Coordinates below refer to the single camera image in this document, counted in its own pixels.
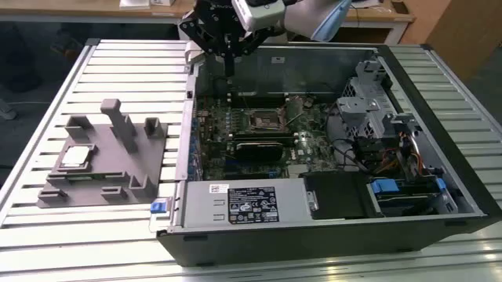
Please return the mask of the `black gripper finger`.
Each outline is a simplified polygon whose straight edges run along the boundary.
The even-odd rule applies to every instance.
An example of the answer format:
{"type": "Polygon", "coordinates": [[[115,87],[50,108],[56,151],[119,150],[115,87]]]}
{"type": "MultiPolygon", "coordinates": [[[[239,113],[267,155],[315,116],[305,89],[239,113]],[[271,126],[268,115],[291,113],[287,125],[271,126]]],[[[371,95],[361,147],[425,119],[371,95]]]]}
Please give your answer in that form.
{"type": "Polygon", "coordinates": [[[230,43],[230,77],[235,74],[235,59],[243,55],[250,55],[271,36],[271,27],[256,31],[246,31],[240,28],[236,35],[231,35],[230,43]]]}
{"type": "Polygon", "coordinates": [[[190,39],[198,44],[202,50],[210,55],[218,55],[223,59],[224,76],[230,77],[230,51],[226,42],[226,35],[212,36],[203,27],[192,10],[182,20],[179,27],[190,39]]]}

